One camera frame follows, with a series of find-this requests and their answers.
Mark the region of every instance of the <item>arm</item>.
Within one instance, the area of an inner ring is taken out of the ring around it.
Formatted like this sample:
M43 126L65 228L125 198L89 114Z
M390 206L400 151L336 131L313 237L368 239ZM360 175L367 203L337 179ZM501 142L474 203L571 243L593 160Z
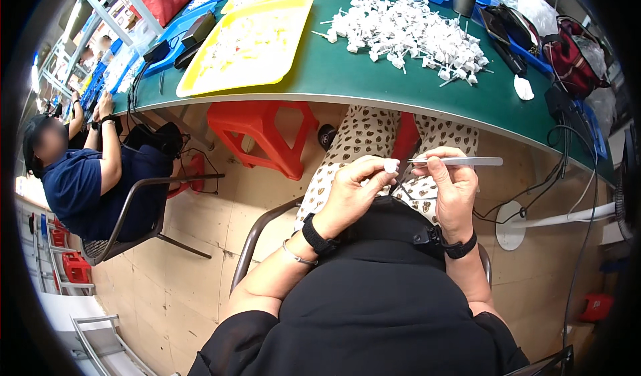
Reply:
M334 238L357 221L369 209L376 194L394 182L398 173L387 173L383 164L396 159L364 156L336 172L327 204L312 219L316 232L324 239ZM369 179L365 186L360 182ZM296 233L287 241L287 249L307 261L317 258L314 249ZM284 298L307 275L311 265L294 260L283 248L269 255L253 269L229 296L227 314L220 319L246 311L265 311L276 317Z
M105 92L98 102L100 119L114 111L112 95ZM123 172L120 139L116 133L116 123L108 120L102 124L102 159L100 160L100 195L112 189L120 181Z
M74 138L76 134L82 129L84 124L84 111L80 102L77 100L80 99L78 92L74 91L71 94L71 102L73 102L74 118L69 122L69 140Z
M415 175L431 175L438 187L437 219L448 244L468 242L472 237L472 208L478 186L476 173L469 166L447 168L439 157L465 156L458 148L439 147L423 154L427 166L412 171ZM458 285L474 316L481 312L501 316L494 309L492 290L487 283L478 245L457 260L445 255L447 275Z
M95 122L100 122L100 105L96 105L95 109L93 110L93 119L92 121ZM93 150L98 149L98 136L100 135L100 132L94 130L92 127L89 128L89 134L86 137L86 141L84 142L84 147L83 148L89 148Z

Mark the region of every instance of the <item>cardboard box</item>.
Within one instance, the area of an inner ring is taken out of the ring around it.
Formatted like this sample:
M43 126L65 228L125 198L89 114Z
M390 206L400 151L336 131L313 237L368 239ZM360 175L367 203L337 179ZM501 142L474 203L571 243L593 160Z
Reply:
M594 339L594 325L593 324L582 324L582 323L573 323L567 325L567 345L573 346L574 351L574 363L577 363L581 360L581 357L585 355L592 344ZM557 337L552 342L546 356L550 356L561 350L563 345L563 329L558 332Z

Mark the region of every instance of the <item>silver bracelet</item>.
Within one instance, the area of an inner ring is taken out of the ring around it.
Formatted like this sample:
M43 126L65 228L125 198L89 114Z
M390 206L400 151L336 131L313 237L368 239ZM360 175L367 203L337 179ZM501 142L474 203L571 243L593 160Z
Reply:
M293 258L294 258L294 260L296 260L296 262L304 263L306 265L317 265L318 264L318 261L306 261L306 260L302 259L301 257L294 255L292 251L287 249L287 246L286 246L287 241L289 241L289 240L283 241L283 249L284 249L284 251L286 253L288 253L291 256L293 256Z

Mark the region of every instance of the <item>black wrist strap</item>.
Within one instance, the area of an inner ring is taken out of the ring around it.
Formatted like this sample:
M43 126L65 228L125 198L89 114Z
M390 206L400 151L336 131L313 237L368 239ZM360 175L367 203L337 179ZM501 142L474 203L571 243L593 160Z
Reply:
M116 121L116 118L117 118L117 117L116 117L114 114L107 115L107 116L105 116L105 117L103 117L103 118L102 118L102 120L100 121L100 125L102 125L103 123L105 123L105 122L106 122L106 121L108 121L108 120L114 120L114 121Z
M316 229L311 222L314 215L314 213L310 213L305 218L304 225L302 227L302 236L305 237L305 240L307 240L309 245L311 245L319 256L323 256L336 249L336 240L331 238L325 240L318 234L318 232L316 232Z
M458 242L456 244L448 244L444 238L441 238L441 245L443 248L445 248L445 253L447 253L447 256L452 258L453 260L459 260L460 258L464 257L467 255L468 252L470 252L474 246L476 245L476 231L472 231L472 237L470 237L469 241L465 244L462 242Z

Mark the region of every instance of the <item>patterned trousers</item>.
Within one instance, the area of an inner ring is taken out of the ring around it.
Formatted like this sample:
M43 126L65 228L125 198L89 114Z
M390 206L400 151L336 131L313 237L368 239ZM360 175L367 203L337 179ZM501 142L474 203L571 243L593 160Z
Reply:
M394 110L349 106L330 149L309 182L305 198L296 214L294 230L302 228L302 221L307 214L318 213L325 206L334 176L340 168L364 155L390 157L400 118L400 112ZM419 130L421 147L413 157L444 145L460 148L467 156L476 156L479 132L475 127L424 115L414 115L414 123ZM438 224L437 185L431 176L415 177L411 171L412 166L409 165L404 174L398 177L410 195L397 188L394 196L405 201L432 224ZM385 187L379 196L388 195L389 189L389 186Z

